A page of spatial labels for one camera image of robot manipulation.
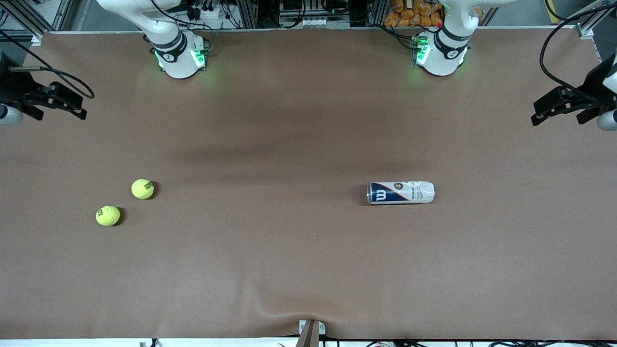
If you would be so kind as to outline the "yellow-green tennis ball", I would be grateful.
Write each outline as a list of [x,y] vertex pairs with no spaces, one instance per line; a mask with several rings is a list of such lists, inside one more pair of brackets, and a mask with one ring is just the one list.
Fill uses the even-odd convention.
[[131,185],[132,195],[140,200],[147,200],[154,195],[155,187],[147,179],[137,179]]
[[110,227],[121,219],[121,211],[115,206],[102,206],[95,213],[95,220],[100,226]]

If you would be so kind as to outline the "clear tennis ball can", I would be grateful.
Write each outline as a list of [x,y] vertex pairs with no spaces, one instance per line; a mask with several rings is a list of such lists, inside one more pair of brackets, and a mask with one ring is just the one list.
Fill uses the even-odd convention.
[[373,206],[426,204],[433,202],[435,187],[428,181],[370,182],[366,197]]

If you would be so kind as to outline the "orange packets pile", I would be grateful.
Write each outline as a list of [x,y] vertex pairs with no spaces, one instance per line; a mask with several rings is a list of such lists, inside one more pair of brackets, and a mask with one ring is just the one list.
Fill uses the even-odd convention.
[[445,7],[438,0],[389,0],[386,27],[441,27]]

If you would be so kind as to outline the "white power strip with plugs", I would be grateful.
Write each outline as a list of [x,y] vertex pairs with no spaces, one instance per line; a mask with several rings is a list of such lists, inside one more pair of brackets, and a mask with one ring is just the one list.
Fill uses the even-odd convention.
[[190,21],[220,20],[226,18],[221,0],[184,0]]

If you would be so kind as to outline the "brown table mat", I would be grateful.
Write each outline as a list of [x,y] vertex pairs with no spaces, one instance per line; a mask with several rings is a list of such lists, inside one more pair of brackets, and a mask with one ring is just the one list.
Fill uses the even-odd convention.
[[[438,78],[379,29],[229,31],[186,80],[140,34],[47,35],[37,53],[95,99],[0,127],[0,339],[317,319],[347,339],[617,340],[617,132],[532,125],[548,33],[479,29]],[[396,181],[435,198],[368,204]]]

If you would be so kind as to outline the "black electronics unit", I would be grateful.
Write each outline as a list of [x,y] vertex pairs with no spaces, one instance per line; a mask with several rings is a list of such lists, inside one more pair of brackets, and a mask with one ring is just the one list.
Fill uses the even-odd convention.
[[280,18],[319,17],[330,14],[322,5],[322,0],[280,0]]

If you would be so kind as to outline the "aluminium side rail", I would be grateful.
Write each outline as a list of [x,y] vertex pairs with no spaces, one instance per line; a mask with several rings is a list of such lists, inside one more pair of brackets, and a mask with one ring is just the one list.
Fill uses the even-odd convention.
[[613,45],[608,37],[603,37],[599,33],[593,36],[593,44],[597,51],[600,62],[603,62],[606,58],[610,57],[614,53]]

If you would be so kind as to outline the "aluminium frame strut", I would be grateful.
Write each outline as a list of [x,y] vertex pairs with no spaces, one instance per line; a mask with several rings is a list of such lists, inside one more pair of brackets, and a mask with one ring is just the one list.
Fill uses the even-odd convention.
[[592,24],[595,28],[604,18],[607,18],[614,10],[617,10],[617,0],[593,0],[588,6],[583,7],[573,15],[581,15],[588,11],[593,11],[586,16],[580,16],[577,23]]
[[70,26],[80,0],[0,0],[0,31],[10,37],[41,39],[44,33]]

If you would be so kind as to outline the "aluminium frame post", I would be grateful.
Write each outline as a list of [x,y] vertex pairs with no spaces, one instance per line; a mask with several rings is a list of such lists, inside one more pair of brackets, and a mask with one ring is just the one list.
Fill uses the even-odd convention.
[[368,13],[365,25],[367,27],[382,26],[390,9],[390,0],[367,0]]
[[235,0],[244,29],[257,29],[259,0]]

